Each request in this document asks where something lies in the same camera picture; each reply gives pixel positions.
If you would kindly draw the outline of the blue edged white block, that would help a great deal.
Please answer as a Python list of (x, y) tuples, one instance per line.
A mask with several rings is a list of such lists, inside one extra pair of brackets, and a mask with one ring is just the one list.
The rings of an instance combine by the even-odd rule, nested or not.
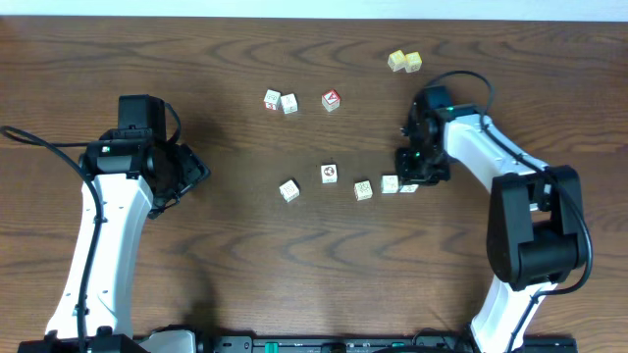
[(405, 184), (400, 187), (399, 193), (414, 193), (418, 187), (418, 184)]

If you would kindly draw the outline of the green edged white block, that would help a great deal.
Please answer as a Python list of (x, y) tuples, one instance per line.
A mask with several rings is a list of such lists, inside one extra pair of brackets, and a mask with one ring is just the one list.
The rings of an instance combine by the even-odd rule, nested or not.
[(381, 179), (381, 191), (383, 194), (393, 194), (399, 191), (399, 179), (396, 175), (383, 175)]

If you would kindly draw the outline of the white block brown pattern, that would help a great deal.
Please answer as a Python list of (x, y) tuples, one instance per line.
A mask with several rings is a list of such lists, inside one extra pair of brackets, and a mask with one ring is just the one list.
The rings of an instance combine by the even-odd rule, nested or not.
[(373, 196), (371, 182), (368, 179), (356, 182), (353, 190), (357, 201), (367, 200)]

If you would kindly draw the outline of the soccer ball picture block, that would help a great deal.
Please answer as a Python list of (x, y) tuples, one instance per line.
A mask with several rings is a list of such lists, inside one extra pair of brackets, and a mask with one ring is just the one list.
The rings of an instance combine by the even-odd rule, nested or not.
[(338, 169), (336, 164), (321, 166), (321, 179), (324, 184), (338, 181)]

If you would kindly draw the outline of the white block grid pattern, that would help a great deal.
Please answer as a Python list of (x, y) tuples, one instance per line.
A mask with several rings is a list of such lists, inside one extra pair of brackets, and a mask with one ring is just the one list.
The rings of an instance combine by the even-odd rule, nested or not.
[(289, 179), (279, 187), (280, 193), (287, 203), (300, 195), (300, 189), (293, 179)]

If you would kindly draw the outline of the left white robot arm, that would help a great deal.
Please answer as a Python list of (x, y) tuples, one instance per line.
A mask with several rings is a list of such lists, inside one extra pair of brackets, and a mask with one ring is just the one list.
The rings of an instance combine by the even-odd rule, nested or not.
[(185, 144), (159, 137), (101, 139), (78, 168), (82, 216), (64, 294), (40, 340), (22, 352), (203, 352), (181, 326), (133, 335), (131, 298), (144, 224), (177, 205), (210, 172)]

